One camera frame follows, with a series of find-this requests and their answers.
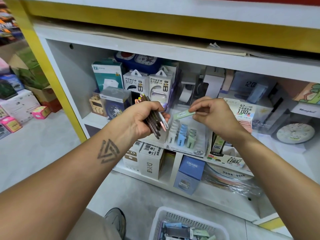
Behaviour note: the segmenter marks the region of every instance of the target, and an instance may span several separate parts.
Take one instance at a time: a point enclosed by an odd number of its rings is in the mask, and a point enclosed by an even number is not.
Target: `pants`
[[[86,209],[66,240],[121,240],[116,228],[97,213]]]

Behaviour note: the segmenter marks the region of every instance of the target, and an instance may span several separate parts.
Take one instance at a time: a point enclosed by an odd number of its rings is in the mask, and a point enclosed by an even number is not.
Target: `pink box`
[[[40,106],[31,112],[32,116],[38,120],[44,120],[50,113],[51,110],[47,106]]]
[[[11,133],[16,132],[17,130],[21,129],[22,126],[14,117],[5,117],[1,120],[1,124],[4,125]]]

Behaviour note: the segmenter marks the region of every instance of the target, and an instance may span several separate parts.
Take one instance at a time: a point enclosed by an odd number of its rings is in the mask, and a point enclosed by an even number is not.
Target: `shoe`
[[[121,239],[123,240],[126,234],[126,217],[122,210],[119,208],[112,208],[108,211],[104,218],[106,218],[107,222],[117,229]]]

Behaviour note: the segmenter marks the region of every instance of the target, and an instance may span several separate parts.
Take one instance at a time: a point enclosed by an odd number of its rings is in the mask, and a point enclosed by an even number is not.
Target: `teal box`
[[[125,69],[121,62],[116,62],[112,59],[95,61],[92,64],[92,69],[97,80],[99,91],[106,87],[124,88],[123,77]]]

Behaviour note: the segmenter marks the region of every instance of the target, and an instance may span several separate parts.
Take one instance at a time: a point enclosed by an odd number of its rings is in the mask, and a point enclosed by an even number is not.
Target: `left hand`
[[[134,133],[135,140],[144,138],[152,133],[150,127],[143,122],[148,117],[151,110],[164,111],[164,108],[158,101],[144,101],[138,104],[134,104],[127,108],[122,115],[117,116],[113,120],[117,120],[121,123],[121,126],[125,126],[131,129],[131,133]],[[166,122],[169,121],[170,115],[162,112]]]

